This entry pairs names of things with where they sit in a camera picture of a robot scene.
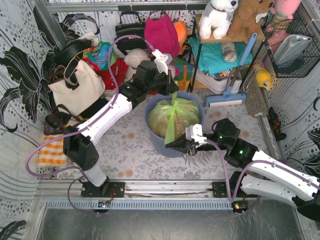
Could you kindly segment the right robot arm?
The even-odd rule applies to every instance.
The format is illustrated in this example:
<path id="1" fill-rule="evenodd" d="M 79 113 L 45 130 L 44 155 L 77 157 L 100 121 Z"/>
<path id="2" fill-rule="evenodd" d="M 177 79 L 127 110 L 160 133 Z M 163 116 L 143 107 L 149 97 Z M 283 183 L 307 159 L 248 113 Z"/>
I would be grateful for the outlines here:
<path id="1" fill-rule="evenodd" d="M 320 220 L 320 179 L 295 170 L 272 158 L 257 146 L 241 139 L 238 129 L 228 118 L 212 125 L 212 134 L 202 131 L 200 124 L 190 125 L 177 140 L 166 144 L 167 149 L 196 155 L 199 151 L 217 151 L 222 167 L 241 168 L 235 174 L 234 187 L 225 179 L 226 196 L 233 203 L 241 190 L 246 196 L 255 195 L 283 202 L 313 221 Z"/>

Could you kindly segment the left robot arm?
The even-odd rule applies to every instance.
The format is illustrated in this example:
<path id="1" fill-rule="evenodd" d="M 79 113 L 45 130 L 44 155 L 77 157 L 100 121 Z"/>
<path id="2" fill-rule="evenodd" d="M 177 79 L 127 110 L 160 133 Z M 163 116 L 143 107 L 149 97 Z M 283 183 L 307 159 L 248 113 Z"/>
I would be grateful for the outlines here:
<path id="1" fill-rule="evenodd" d="M 170 95 L 179 90 L 168 65 L 156 60 L 143 60 L 132 79 L 124 82 L 112 99 L 91 118 L 78 126 L 65 129 L 63 153 L 83 172 L 81 196 L 85 198 L 112 197 L 115 190 L 109 177 L 98 164 L 96 144 L 120 118 L 142 103 L 148 94 Z"/>

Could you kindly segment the green plastic trash bag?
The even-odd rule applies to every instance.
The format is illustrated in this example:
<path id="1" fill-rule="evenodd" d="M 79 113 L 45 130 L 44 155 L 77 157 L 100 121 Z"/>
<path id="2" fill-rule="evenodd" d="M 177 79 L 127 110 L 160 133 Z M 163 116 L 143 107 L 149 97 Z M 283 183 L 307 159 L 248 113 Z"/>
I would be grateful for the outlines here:
<path id="1" fill-rule="evenodd" d="M 196 101 L 178 97 L 174 92 L 170 99 L 162 99 L 147 116 L 151 131 L 170 144 L 180 138 L 187 127 L 201 122 L 200 108 Z"/>

